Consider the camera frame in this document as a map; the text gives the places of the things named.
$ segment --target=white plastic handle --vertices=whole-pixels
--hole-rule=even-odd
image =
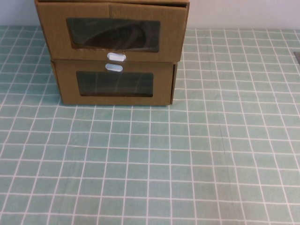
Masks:
[[[124,54],[117,54],[117,53],[108,53],[107,57],[111,61],[118,61],[118,62],[124,62],[126,59],[126,55]]]
[[[115,71],[115,72],[121,72],[123,70],[123,66],[116,65],[116,64],[110,64],[110,63],[107,63],[105,65],[105,68],[107,70],[111,70],[111,71]]]

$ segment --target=teal tile floor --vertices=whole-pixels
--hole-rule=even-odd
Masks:
[[[187,30],[172,106],[65,106],[0,26],[0,224],[300,225],[299,38]]]

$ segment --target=box window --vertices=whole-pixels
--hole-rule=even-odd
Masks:
[[[112,18],[68,18],[75,49],[159,51],[160,21]]]
[[[152,97],[153,74],[77,71],[81,96]]]

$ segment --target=cardboard drawer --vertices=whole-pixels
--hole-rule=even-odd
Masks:
[[[71,105],[170,105],[177,64],[52,61],[62,100]]]
[[[52,59],[178,62],[188,2],[49,2],[36,0]]]

